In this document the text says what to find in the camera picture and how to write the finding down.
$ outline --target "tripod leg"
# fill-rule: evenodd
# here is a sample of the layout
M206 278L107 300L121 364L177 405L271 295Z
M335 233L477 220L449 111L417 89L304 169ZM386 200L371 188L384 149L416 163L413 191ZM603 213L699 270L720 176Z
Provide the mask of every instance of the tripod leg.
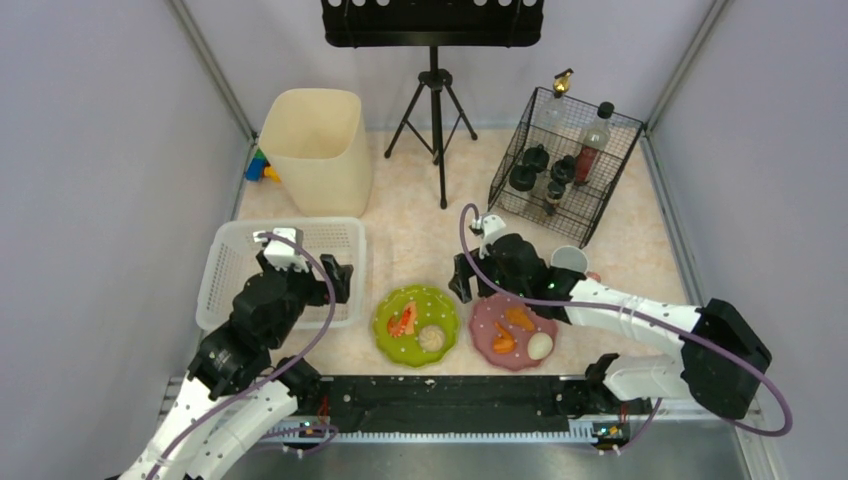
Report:
M421 96L421 91L424 90L424 82L418 83L418 88L415 89L415 95L412 96L412 101L409 102L409 106L406 107L406 113L403 114L403 119L400 121L400 125L398 125L398 129L395 132L395 136L392 137L392 142L389 144L389 148L386 149L386 153L383 154L384 157L389 158L392 156L392 149L395 148L395 143L397 143L398 137L400 137L400 132L403 131L404 125L409 122L409 115L412 113L412 109L415 108L415 102L418 101L418 97Z
M468 128L468 133L471 134L471 140L477 140L477 132L471 128L471 122L468 121L468 117L465 116L465 110L462 109L462 105L459 104L459 99L456 98L456 94L453 93L453 89L450 85L445 85L445 88L448 90L448 95L451 96L451 100L453 100L453 104L456 106L456 111L459 112L459 118L465 123L465 126Z
M430 109L433 117L433 152L436 154L436 161L439 162L439 187L442 194L439 206L444 210L448 208L448 199L445 196L445 145L442 142L442 101L439 97L440 93L441 91L436 89L430 91Z

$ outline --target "tripod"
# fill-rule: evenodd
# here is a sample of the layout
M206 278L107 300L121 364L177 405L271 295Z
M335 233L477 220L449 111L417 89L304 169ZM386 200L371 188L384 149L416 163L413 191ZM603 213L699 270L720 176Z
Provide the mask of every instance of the tripod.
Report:
M456 127L459 125L460 120L462 120L468 128L468 132L471 134L471 139L477 140L477 134L474 132L474 129L471 128L471 123L468 121L468 117L465 116L465 111L462 109L462 105L459 104L456 94L453 93L453 89L451 88L452 84L453 76L450 72L444 68L439 68L439 48L430 47L430 70L418 74L418 88L415 90L415 94L412 96L412 101L409 102L409 106L406 108L406 113L403 114L403 119L400 121L397 131L395 131L395 136L392 138L391 143L389 143L389 148L386 149L386 153L384 155L386 158L392 156L392 149L395 148L395 143L397 143L397 139L400 137L403 127L408 126L409 129L412 130L412 133L418 137L418 140L421 140L421 143L424 144L427 151L433 155L433 165L439 166L439 186L441 188L442 196L439 206L442 207L442 210L448 208L448 199L445 196L445 150L448 149L448 145L450 145L450 141L453 139L453 134L456 132ZM409 115L412 113L412 109L415 108L415 103L418 101L418 97L421 96L421 92L424 90L425 86L430 89L430 114L433 122L432 146L427 143L427 140L424 140L424 137L422 137L418 130L416 130L409 122ZM448 136L447 143L443 143L442 141L442 88L447 90L448 95L450 95L451 100L453 100L454 106L456 106L457 112L459 112L459 116L456 118L456 122L454 122L451 133Z

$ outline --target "gray floor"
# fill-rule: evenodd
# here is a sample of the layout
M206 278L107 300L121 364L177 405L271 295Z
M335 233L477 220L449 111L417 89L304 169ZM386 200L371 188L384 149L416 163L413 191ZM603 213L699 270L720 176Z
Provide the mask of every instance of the gray floor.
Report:
M337 444L298 460L249 453L226 480L535 480L749 478L733 430L720 421L655 423L621 457L549 444Z

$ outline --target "orange toy food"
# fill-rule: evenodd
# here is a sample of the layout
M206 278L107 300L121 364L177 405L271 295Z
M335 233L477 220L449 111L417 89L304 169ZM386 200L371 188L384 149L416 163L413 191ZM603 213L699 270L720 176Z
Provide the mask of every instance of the orange toy food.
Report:
M403 313L399 321L395 320L395 316L392 315L392 318L386 324L386 330L394 338L401 335L413 335L415 334L415 320L417 318L418 307L415 305L415 302L409 302L403 307Z
M500 323L495 322L495 328L498 329L500 335L492 341L492 350L495 353L509 353L515 350L515 338Z
M532 332L536 330L536 324L533 323L533 320L530 320L530 317L524 313L523 308L508 308L504 314L506 315L506 319L509 323L513 325L518 325L523 328L526 332Z

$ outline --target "pink plate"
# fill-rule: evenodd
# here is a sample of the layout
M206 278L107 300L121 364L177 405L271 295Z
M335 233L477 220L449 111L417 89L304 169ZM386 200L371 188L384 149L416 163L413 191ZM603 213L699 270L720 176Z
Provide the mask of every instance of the pink plate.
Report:
M512 325L506 318L506 310L510 308L521 308L527 317L536 325L532 332L524 330L518 325ZM495 353L492 342L498 336L495 322L499 322L510 335L515 338L515 349L509 353ZM537 332L544 332L551 336L556 348L557 325L553 320L542 318L524 304L510 300L505 295L495 294L484 298L474 305L471 318L468 321L468 329L471 331L471 340L474 348L492 365L517 372L525 368L538 367L542 360L532 360L527 356L527 343Z

